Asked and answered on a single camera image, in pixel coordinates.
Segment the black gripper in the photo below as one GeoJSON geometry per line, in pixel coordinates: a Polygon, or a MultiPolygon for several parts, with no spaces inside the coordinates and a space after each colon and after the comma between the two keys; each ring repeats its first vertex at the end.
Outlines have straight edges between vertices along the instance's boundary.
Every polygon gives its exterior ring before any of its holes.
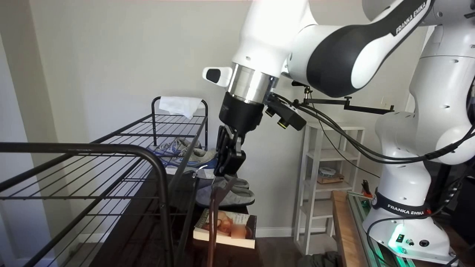
{"type": "Polygon", "coordinates": [[[248,103],[231,93],[225,95],[220,108],[220,120],[225,126],[219,127],[217,139],[217,175],[235,175],[247,160],[247,152],[242,148],[242,136],[235,136],[231,151],[232,135],[228,127],[244,133],[254,130],[262,121],[263,108],[263,103],[248,103]]]}

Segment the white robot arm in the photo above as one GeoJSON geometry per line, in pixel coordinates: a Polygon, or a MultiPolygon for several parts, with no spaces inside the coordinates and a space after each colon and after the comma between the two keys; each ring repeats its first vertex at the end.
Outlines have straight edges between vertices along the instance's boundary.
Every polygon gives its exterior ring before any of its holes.
{"type": "Polygon", "coordinates": [[[239,167],[242,141],[274,106],[281,78],[329,99],[386,103],[373,121],[378,141],[358,148],[380,167],[364,232],[397,256],[453,267],[450,237],[428,210],[428,166],[475,154],[474,0],[358,3],[364,20],[333,23],[320,22],[311,0],[251,0],[231,65],[202,72],[226,92],[222,166],[239,167]]]}

